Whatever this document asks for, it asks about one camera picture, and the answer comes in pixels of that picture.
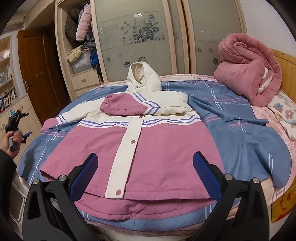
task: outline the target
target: storage box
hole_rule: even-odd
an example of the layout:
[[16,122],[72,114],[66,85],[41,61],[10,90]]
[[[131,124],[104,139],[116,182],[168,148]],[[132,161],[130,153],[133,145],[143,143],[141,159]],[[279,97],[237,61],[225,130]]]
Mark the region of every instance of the storage box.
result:
[[91,66],[91,51],[83,51],[79,58],[72,62],[71,65],[75,74],[88,69],[92,69],[93,67]]
[[296,177],[291,187],[271,205],[271,221],[274,223],[288,215],[296,204]]

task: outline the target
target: blue gripper pad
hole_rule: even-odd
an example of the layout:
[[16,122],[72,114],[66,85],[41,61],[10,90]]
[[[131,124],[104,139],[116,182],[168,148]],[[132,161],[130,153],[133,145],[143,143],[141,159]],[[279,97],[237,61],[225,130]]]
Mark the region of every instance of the blue gripper pad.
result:
[[70,198],[73,202],[80,200],[99,165],[96,154],[90,155],[82,164],[83,168],[70,186]]
[[24,134],[23,137],[26,138],[26,137],[28,137],[28,136],[31,135],[31,134],[32,134],[32,132],[30,131],[30,132]]
[[210,165],[211,164],[209,164],[205,158],[203,159],[199,152],[193,155],[193,167],[205,186],[210,198],[219,201],[222,197],[221,183],[211,171]]

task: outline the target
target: metal screw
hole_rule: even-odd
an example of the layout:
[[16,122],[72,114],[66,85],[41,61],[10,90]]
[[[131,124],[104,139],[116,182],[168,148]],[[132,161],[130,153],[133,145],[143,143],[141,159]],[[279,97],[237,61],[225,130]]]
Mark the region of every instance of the metal screw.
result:
[[38,184],[39,183],[39,179],[38,178],[36,178],[34,181],[33,181],[33,184]]
[[254,182],[254,183],[259,183],[260,181],[259,181],[258,178],[254,177],[254,178],[253,178],[253,182]]
[[67,178],[67,176],[66,175],[60,175],[59,176],[59,181],[65,181],[66,180],[66,178]]
[[226,180],[232,180],[233,176],[231,174],[225,174]]

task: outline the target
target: blue bedsheet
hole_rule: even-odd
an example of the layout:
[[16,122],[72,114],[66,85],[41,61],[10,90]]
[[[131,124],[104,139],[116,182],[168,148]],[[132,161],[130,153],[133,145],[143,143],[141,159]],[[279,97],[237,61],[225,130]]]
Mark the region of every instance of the blue bedsheet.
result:
[[[79,103],[125,91],[127,86],[99,87],[80,96],[61,111]],[[276,131],[266,127],[267,120],[254,116],[248,101],[237,96],[223,84],[204,80],[162,82],[163,90],[189,95],[188,103],[200,115],[217,145],[226,173],[236,179],[260,181],[272,176],[277,187],[283,187],[291,172],[290,153]],[[23,154],[18,174],[30,185],[35,178],[45,180],[40,167],[66,134],[79,122],[53,126],[33,140]],[[215,204],[179,217],[162,220],[108,221],[81,212],[84,218],[135,231],[168,231],[189,227],[204,221]]]

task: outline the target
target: white placket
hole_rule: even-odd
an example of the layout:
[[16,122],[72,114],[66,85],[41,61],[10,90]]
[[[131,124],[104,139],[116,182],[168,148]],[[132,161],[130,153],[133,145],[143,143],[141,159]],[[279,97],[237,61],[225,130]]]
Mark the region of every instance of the white placket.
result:
[[133,116],[117,150],[105,198],[123,198],[136,146],[142,130],[144,116]]

